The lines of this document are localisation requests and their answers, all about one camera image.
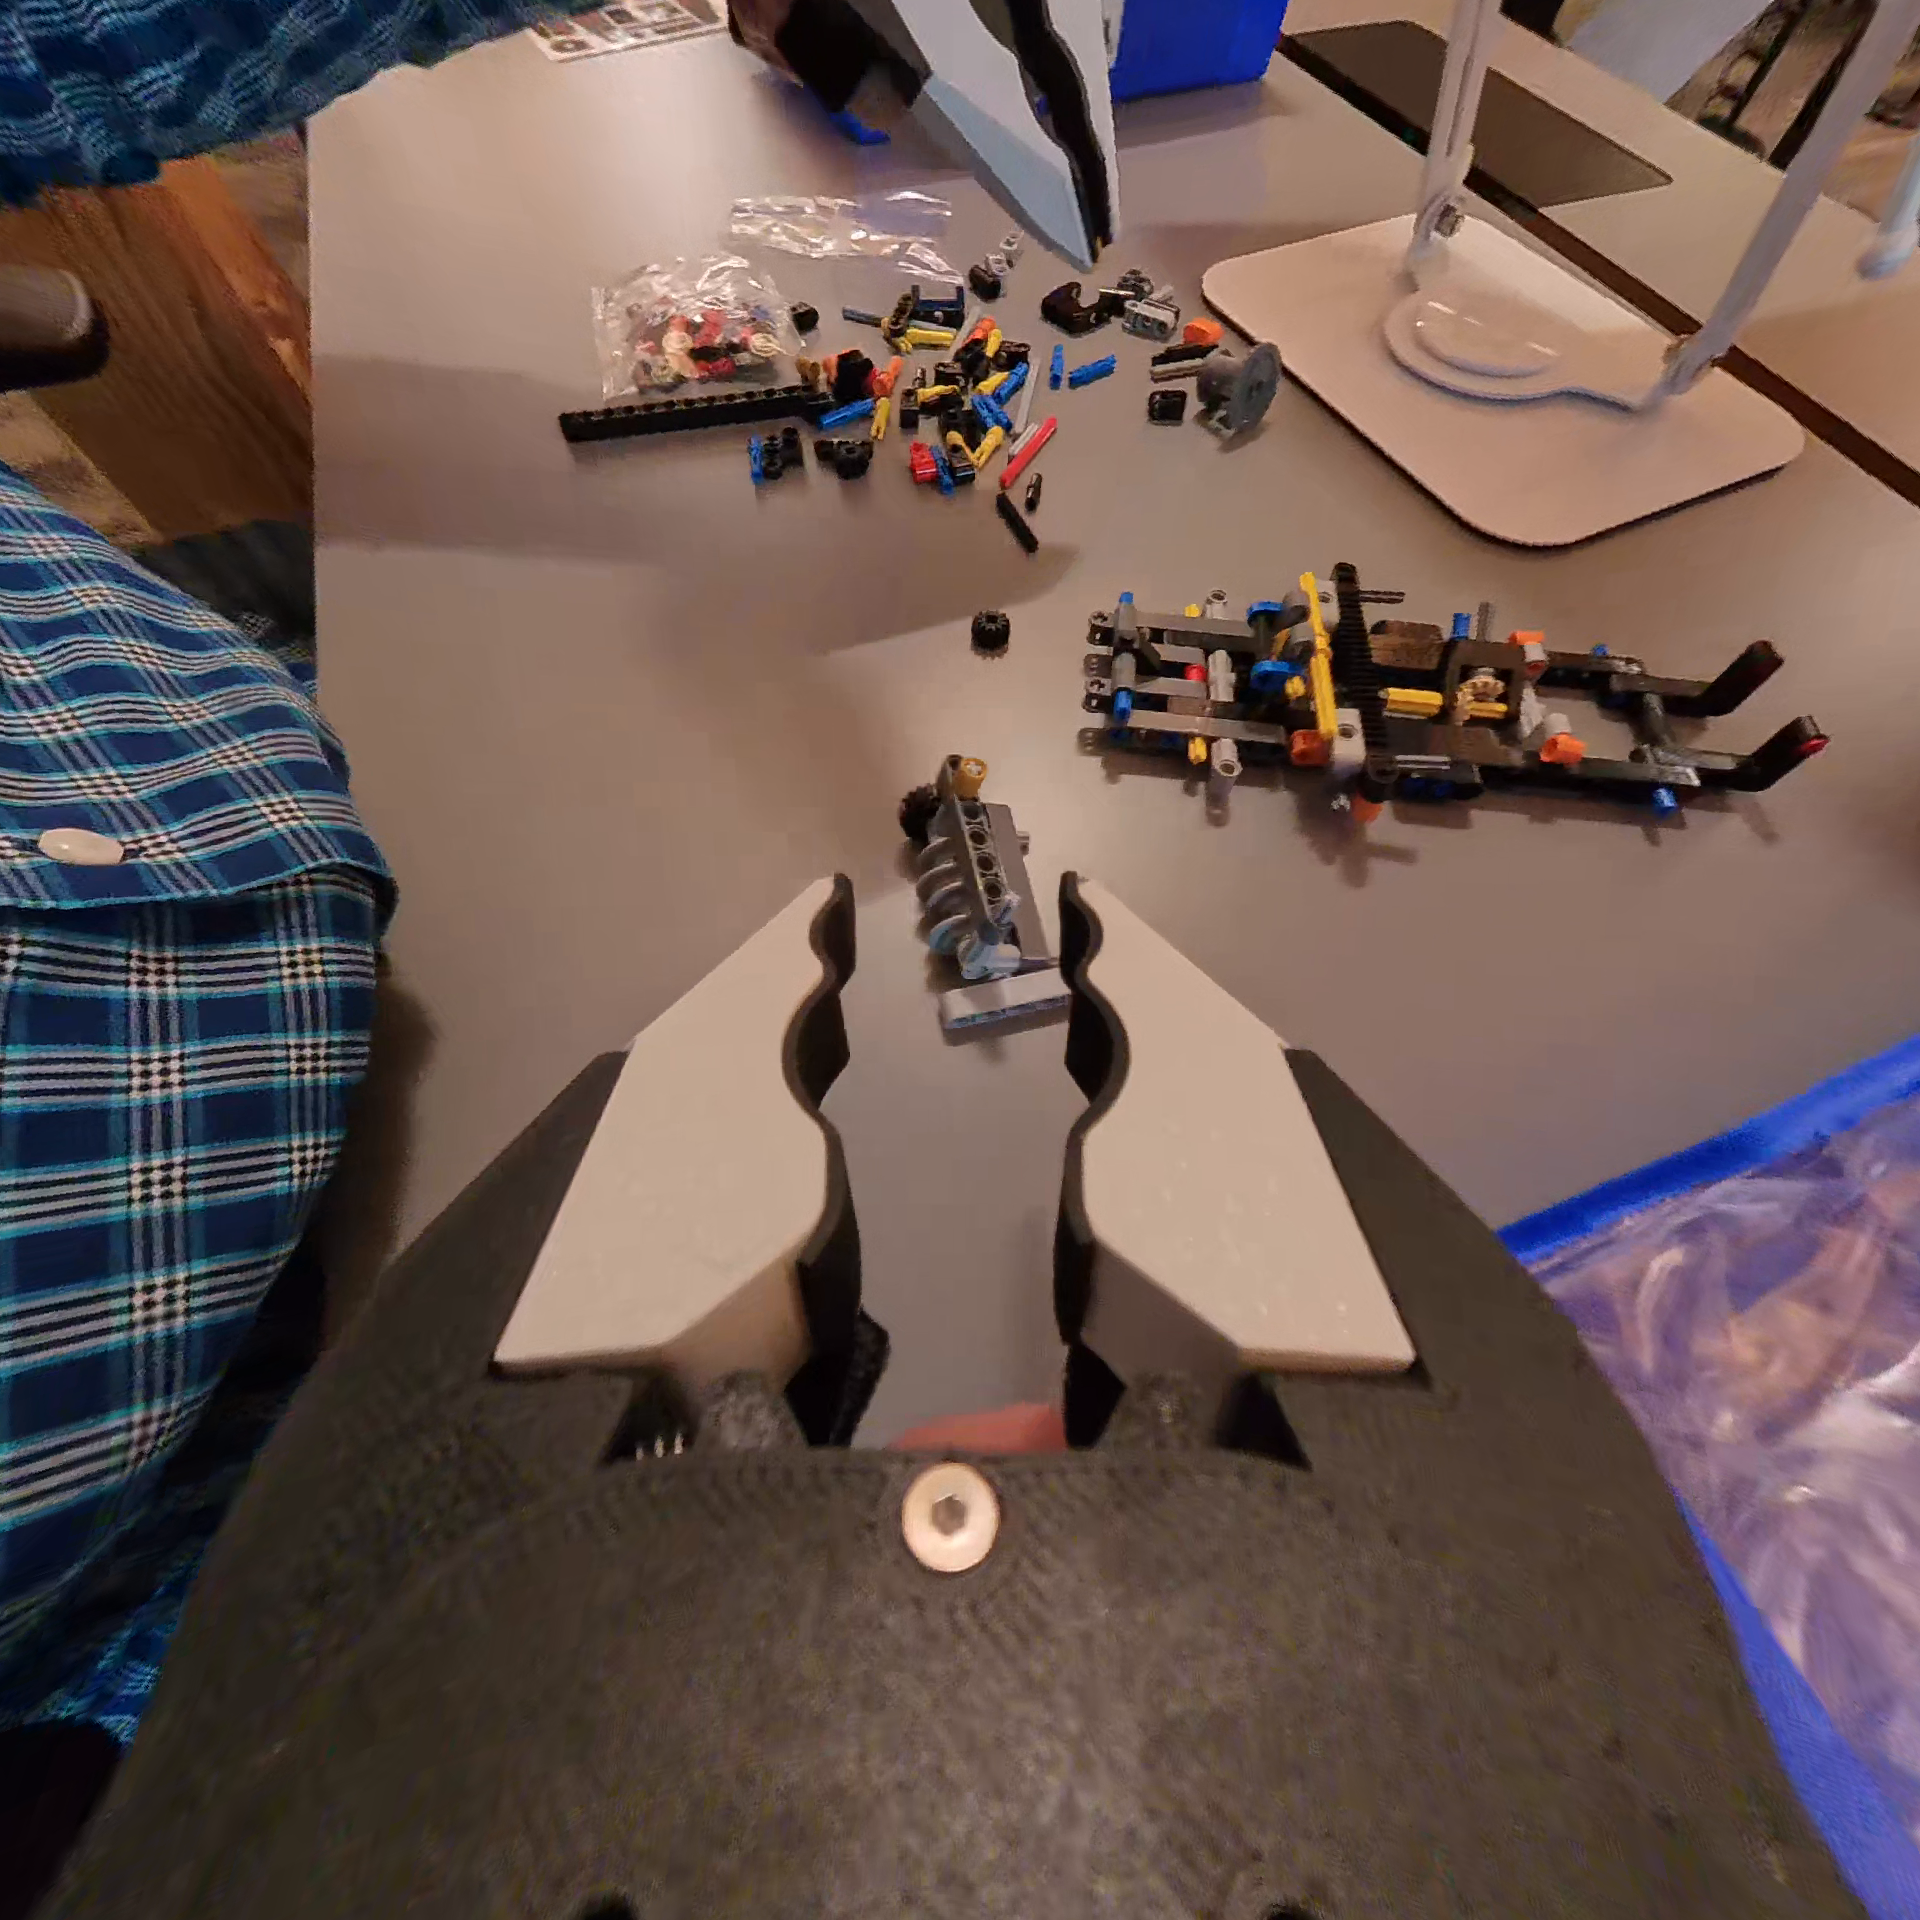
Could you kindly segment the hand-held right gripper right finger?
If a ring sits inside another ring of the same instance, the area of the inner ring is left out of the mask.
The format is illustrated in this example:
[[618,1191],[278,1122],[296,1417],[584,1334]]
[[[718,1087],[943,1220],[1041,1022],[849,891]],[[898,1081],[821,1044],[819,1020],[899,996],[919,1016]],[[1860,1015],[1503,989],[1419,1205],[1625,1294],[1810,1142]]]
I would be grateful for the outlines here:
[[1417,1349],[1285,1042],[1119,900],[1059,882],[1066,1137],[1055,1329],[1067,1445],[1172,1400],[1264,1447],[1278,1378],[1404,1381]]

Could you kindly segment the long black lego beam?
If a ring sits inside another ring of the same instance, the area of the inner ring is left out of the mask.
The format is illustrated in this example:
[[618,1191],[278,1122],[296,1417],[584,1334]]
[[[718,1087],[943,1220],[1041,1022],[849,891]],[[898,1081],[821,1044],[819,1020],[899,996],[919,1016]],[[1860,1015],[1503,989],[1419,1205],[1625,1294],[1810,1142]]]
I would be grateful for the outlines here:
[[567,446],[614,445],[759,422],[816,422],[836,407],[833,397],[801,383],[775,386],[696,390],[685,394],[608,401],[563,410],[555,418]]

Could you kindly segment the lego vehicle chassis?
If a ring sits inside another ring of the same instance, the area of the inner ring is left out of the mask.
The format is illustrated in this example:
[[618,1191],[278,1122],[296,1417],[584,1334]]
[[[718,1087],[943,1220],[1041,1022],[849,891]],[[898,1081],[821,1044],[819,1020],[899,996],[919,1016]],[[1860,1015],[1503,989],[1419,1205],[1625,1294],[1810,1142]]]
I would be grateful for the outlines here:
[[1155,613],[1122,593],[1086,618],[1082,744],[1164,767],[1213,820],[1250,782],[1301,779],[1355,826],[1502,793],[1667,822],[1696,799],[1762,796],[1829,749],[1810,715],[1743,753],[1701,743],[1781,668],[1769,641],[1673,678],[1602,642],[1500,632],[1490,603],[1427,623],[1401,618],[1404,598],[1350,563],[1248,606],[1213,591]]

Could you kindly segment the plastic bag of lego parts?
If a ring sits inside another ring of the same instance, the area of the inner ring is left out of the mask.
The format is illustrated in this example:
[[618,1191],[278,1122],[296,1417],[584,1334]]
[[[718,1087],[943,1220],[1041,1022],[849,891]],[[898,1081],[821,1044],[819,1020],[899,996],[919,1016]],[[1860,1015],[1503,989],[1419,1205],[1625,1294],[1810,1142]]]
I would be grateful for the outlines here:
[[633,269],[596,285],[587,311],[606,403],[775,386],[803,346],[787,298],[737,253]]

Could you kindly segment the grey lego engine block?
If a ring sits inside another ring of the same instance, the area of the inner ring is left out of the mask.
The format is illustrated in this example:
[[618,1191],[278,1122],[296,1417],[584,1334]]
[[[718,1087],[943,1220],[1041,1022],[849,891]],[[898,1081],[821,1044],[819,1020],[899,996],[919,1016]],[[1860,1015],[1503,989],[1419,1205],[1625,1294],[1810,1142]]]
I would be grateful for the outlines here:
[[1030,839],[985,793],[985,760],[949,753],[898,807],[917,939],[948,1044],[1028,1030],[1069,1005],[1028,873]]

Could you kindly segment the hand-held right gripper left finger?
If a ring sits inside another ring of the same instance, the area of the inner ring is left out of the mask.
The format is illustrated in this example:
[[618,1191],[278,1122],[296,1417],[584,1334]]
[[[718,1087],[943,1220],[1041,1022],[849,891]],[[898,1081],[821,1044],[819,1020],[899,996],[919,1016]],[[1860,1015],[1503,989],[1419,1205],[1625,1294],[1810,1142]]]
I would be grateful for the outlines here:
[[767,1382],[816,1447],[865,1415],[860,1237],[824,1100],[852,882],[819,876],[629,1044],[492,1349],[503,1377]]

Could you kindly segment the white desk stand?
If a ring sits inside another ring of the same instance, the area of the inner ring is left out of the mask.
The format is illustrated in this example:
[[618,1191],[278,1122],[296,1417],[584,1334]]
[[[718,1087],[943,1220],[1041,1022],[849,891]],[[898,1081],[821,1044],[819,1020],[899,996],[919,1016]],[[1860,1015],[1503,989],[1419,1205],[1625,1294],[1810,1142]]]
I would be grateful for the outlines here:
[[1719,364],[1916,37],[1877,4],[1705,318],[1676,334],[1471,215],[1498,4],[1453,4],[1409,212],[1204,273],[1207,304],[1466,529],[1557,551],[1788,468],[1804,429]]

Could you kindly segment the grey lego wheel hub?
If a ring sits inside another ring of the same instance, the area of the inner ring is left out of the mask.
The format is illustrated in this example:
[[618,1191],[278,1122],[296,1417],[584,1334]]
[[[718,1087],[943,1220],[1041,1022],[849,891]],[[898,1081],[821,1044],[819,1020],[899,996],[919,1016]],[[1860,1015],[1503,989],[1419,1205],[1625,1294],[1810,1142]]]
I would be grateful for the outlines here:
[[1284,385],[1284,360],[1274,342],[1244,353],[1212,350],[1196,364],[1196,421],[1216,438],[1235,442],[1251,435]]

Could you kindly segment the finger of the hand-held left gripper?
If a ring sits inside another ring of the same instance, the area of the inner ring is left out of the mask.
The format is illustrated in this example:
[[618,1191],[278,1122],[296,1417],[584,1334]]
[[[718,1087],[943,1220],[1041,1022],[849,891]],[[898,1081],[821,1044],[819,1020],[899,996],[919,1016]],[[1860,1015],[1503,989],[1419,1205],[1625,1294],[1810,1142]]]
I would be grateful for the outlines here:
[[1091,256],[1091,4],[898,3],[913,121],[1057,259]]
[[1117,229],[1112,65],[1119,4],[1004,3],[995,37],[1009,52],[1012,98],[995,185],[1026,233],[1051,253],[1104,253]]

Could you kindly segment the black desk mat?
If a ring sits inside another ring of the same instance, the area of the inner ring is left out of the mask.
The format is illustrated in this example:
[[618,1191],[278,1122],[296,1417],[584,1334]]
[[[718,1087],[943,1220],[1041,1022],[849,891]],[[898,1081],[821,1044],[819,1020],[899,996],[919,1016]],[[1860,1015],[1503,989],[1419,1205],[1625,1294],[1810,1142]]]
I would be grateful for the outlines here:
[[[1445,42],[1409,18],[1285,30],[1275,51],[1417,154],[1427,153]],[[1508,210],[1548,210],[1666,188],[1672,177],[1492,69],[1471,133],[1467,188]]]

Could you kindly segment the printed sticker sheet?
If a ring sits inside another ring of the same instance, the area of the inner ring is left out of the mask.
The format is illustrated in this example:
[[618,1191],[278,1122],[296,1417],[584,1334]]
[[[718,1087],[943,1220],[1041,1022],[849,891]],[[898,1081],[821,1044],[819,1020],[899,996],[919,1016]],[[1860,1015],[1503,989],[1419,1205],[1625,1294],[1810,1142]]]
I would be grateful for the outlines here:
[[727,37],[727,18],[713,3],[599,3],[535,21],[527,37],[545,61],[567,65]]

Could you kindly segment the empty clear plastic bag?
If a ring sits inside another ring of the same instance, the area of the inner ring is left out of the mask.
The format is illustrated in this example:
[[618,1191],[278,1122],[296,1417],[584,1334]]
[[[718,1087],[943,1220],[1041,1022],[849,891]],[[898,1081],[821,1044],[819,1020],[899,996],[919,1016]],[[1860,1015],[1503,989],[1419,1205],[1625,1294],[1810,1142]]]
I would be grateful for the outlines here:
[[742,249],[855,265],[919,285],[960,285],[948,256],[951,205],[917,188],[862,197],[739,197],[726,233]]

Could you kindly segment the pile of lego pieces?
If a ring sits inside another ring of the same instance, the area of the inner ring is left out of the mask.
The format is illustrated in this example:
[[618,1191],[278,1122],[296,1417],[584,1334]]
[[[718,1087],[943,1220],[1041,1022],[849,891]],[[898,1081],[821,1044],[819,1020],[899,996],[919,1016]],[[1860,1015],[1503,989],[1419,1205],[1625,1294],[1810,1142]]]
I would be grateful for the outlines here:
[[881,321],[891,355],[875,362],[845,349],[801,357],[777,386],[748,390],[748,438],[756,486],[799,473],[805,460],[852,484],[872,475],[883,445],[915,488],[943,501],[978,494],[1026,556],[1039,551],[1036,516],[1043,459],[1059,432],[1059,404],[1113,378],[1113,350],[1072,359],[1067,346],[1116,330],[1150,349],[1150,424],[1197,414],[1200,375],[1223,359],[1226,326],[1188,317],[1168,282],[1123,269],[1101,285],[1064,280],[1038,304],[1039,344],[1012,336],[990,311],[1009,255],[971,270],[971,300],[907,293]]

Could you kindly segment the person's left forearm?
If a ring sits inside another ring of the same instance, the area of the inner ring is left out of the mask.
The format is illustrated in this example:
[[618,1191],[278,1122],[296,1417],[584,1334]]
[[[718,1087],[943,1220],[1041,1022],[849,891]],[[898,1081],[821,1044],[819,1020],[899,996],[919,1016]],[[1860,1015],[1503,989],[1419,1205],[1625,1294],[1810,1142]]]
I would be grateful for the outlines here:
[[2,202],[132,187],[581,3],[5,3]]

